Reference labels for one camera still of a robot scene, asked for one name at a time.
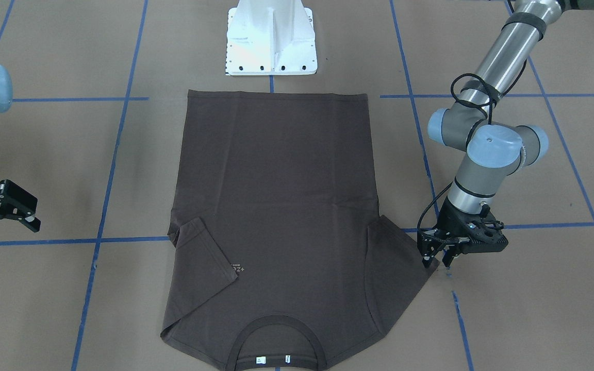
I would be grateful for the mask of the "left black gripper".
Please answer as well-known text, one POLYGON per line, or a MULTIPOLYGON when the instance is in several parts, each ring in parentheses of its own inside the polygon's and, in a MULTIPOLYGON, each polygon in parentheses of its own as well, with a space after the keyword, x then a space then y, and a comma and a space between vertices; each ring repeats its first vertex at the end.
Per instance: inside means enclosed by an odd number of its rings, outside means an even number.
POLYGON ((431 230, 419 229, 417 246, 422 264, 429 268, 439 251, 444 251, 442 263, 450 267, 459 255, 501 252, 508 246, 504 223, 481 206, 479 214, 465 213, 446 199, 431 230))

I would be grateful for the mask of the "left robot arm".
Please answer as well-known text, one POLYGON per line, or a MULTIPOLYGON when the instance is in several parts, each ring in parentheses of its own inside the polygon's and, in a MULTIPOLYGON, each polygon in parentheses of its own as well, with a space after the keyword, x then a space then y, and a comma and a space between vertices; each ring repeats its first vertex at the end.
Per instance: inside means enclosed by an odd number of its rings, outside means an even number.
POLYGON ((526 60, 548 27, 571 10, 594 10, 594 1, 516 1, 507 21, 474 73, 450 93, 454 103, 434 112, 427 135, 462 151, 464 159, 443 198, 432 229, 419 227, 417 247, 429 268, 442 253, 450 267, 460 255, 501 252, 508 245, 504 223, 491 211, 507 176, 540 161, 549 150, 547 134, 536 125, 507 125, 495 120, 498 103, 513 89, 526 60))

